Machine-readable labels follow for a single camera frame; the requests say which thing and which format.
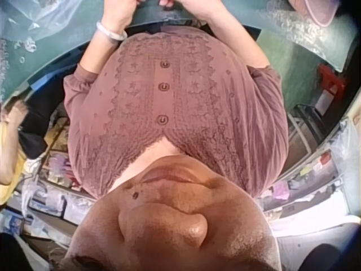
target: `eye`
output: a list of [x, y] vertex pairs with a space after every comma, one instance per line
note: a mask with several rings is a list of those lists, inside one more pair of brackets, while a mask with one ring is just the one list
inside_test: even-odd
[[84, 271], [105, 271], [105, 267], [100, 262], [90, 257], [76, 256], [72, 261], [77, 267]]

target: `glass table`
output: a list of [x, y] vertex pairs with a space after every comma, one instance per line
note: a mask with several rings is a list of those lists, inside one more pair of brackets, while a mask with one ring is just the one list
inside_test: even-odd
[[[337, 71], [343, 70], [358, 33], [349, 15], [336, 17], [330, 26], [321, 28], [296, 13], [287, 0], [223, 0], [223, 3], [242, 24], [279, 34], [326, 60]], [[5, 40], [8, 67], [3, 69], [1, 101], [28, 89], [34, 78], [47, 72], [50, 63], [62, 56], [64, 59], [69, 52], [74, 54], [74, 49], [89, 42], [102, 13], [103, 0], [82, 1], [68, 26], [37, 41], [33, 53], [23, 46], [16, 49], [16, 42]], [[165, 11], [158, 0], [148, 0], [136, 10], [131, 27], [156, 22], [180, 23], [189, 19], [193, 16], [180, 5]], [[3, 27], [10, 27], [10, 24], [5, 23]], [[75, 51], [77, 53], [76, 57], [80, 57], [80, 51]]]

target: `pink container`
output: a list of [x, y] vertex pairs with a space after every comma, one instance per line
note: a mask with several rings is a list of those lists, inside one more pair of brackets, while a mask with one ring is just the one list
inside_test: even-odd
[[321, 26], [327, 27], [332, 22], [340, 5], [340, 0], [288, 0], [292, 7], [305, 17], [310, 17]]

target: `hand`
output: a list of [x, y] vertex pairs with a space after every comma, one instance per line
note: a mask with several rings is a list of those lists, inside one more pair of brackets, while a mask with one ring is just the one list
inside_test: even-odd
[[134, 11], [145, 0], [104, 0], [102, 25], [108, 30], [122, 34], [131, 23]]
[[[173, 6], [175, 0], [160, 0], [159, 5], [164, 7]], [[224, 7], [221, 0], [177, 0], [191, 14], [199, 20], [209, 21]]]
[[22, 100], [17, 101], [8, 115], [9, 124], [19, 127], [28, 112], [26, 104]]

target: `yellow shirt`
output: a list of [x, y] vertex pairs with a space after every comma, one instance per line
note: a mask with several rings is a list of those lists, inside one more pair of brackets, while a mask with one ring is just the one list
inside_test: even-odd
[[[0, 140], [1, 145], [5, 143], [7, 134], [7, 123], [0, 122]], [[15, 187], [19, 183], [21, 172], [23, 171], [23, 166], [26, 161], [27, 157], [23, 153], [23, 150], [20, 147], [20, 144], [18, 144], [17, 148], [17, 162], [15, 166], [15, 174], [12, 178], [12, 181], [10, 185], [0, 185], [0, 205], [3, 205], [7, 202], [7, 200], [10, 198], [12, 192], [14, 191]]]
[[[60, 118], [58, 120], [58, 122], [54, 125], [54, 127], [52, 127], [52, 129], [50, 129], [46, 133], [44, 140], [48, 144], [48, 148], [49, 148], [49, 145], [51, 145], [51, 143], [54, 141], [54, 138], [60, 131], [61, 127], [67, 122], [67, 120], [68, 119], [64, 118], [64, 117]], [[4, 144], [4, 142], [5, 142], [6, 133], [7, 133], [7, 123], [1, 122], [0, 123], [1, 144]], [[19, 183], [20, 175], [23, 171], [23, 167], [24, 167], [24, 163], [25, 163], [26, 159], [27, 159], [27, 157], [24, 154], [23, 149], [21, 148], [20, 144], [18, 144], [17, 162], [16, 162], [16, 167], [15, 167], [14, 177], [13, 177], [10, 185], [8, 185], [8, 186], [0, 185], [0, 205], [3, 205], [4, 203], [6, 203], [9, 200], [12, 192], [15, 190], [17, 184]]]

